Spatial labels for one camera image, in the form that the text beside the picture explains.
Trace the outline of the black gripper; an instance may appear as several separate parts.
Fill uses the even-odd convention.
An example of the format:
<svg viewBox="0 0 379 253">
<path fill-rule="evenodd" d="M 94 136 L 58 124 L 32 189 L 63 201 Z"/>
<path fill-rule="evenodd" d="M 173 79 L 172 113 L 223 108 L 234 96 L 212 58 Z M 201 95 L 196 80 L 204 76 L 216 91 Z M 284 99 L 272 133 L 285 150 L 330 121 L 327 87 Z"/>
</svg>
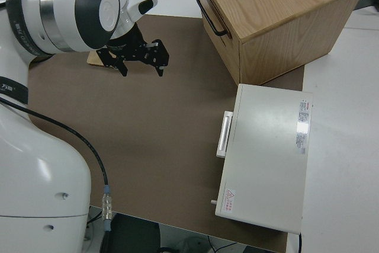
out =
<svg viewBox="0 0 379 253">
<path fill-rule="evenodd" d="M 162 40 L 146 42 L 137 25 L 123 36 L 109 40 L 105 47 L 97 50 L 97 55 L 104 66 L 116 68 L 124 77 L 128 72 L 125 61 L 140 61 L 151 65 L 160 77 L 169 63 L 169 53 Z"/>
</svg>

